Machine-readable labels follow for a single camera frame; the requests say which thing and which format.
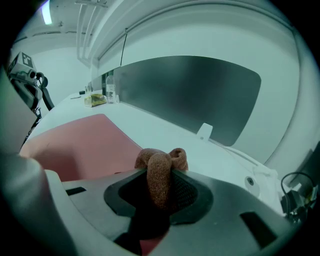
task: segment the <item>black mesh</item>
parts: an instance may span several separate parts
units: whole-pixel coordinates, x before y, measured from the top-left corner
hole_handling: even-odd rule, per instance
[[[135,207],[128,232],[140,240],[162,236],[170,226],[170,213],[159,210],[149,197],[147,172],[124,184],[119,196]]]
[[[172,196],[176,202],[175,212],[192,205],[198,196],[197,189],[179,176],[172,174]]]
[[[172,173],[171,175],[172,187],[170,192],[170,199],[173,202],[171,214],[181,211],[182,209],[192,205],[198,196],[197,189]],[[127,201],[137,209],[150,209],[153,204],[149,198],[147,188],[147,173],[144,173],[134,180],[123,185],[119,189],[119,196]]]

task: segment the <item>plastic bottle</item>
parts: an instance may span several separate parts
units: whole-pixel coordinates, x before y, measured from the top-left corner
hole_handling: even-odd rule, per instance
[[[112,104],[116,102],[116,82],[114,78],[114,71],[109,71],[105,81],[106,87],[106,103]]]

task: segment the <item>ceiling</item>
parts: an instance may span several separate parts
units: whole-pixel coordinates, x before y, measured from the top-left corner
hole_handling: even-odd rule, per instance
[[[45,24],[41,10],[39,9],[21,30],[16,41],[45,34],[75,33],[77,31],[78,16],[81,7],[80,4],[75,4],[75,1],[76,0],[50,0],[50,14],[52,24]],[[114,2],[114,0],[100,0],[100,2],[103,4],[106,2],[107,5],[110,6],[112,2]],[[101,11],[97,18],[97,22],[95,23],[95,27],[108,10],[108,8],[105,7],[100,8]],[[82,31],[83,33],[86,32],[87,25],[89,23],[93,10],[94,6],[88,5],[84,17],[84,25]]]

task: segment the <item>white countertop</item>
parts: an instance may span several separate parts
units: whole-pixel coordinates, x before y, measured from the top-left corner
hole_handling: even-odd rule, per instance
[[[187,154],[189,170],[246,189],[245,178],[253,179],[253,167],[261,165],[242,152],[199,139],[196,134],[165,121],[151,113],[125,103],[84,105],[84,97],[74,93],[55,106],[35,127],[28,139],[68,122],[105,114],[120,130],[142,148],[155,148],[170,152],[183,148]]]

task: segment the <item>black cable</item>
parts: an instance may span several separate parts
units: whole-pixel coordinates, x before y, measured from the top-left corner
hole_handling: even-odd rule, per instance
[[[127,35],[128,35],[128,33],[125,34],[125,38],[124,38],[124,42],[123,42],[120,66],[122,65],[122,56],[124,55],[124,49],[125,49],[125,45],[126,45]]]
[[[287,216],[289,216],[289,214],[290,214],[290,204],[289,204],[290,199],[289,199],[289,196],[288,196],[287,192],[286,192],[285,189],[284,189],[284,179],[285,179],[286,177],[290,176],[290,175],[295,175],[295,174],[301,174],[301,175],[303,175],[303,176],[308,177],[308,178],[310,179],[311,183],[312,183],[312,187],[315,187],[315,186],[316,186],[314,180],[313,180],[308,174],[306,174],[306,173],[304,173],[304,172],[301,172],[301,171],[290,172],[290,173],[286,174],[286,175],[281,179],[281,189],[282,189],[282,191],[283,191],[283,193],[284,193],[284,196],[285,196],[285,201],[286,201],[286,215],[287,215]]]

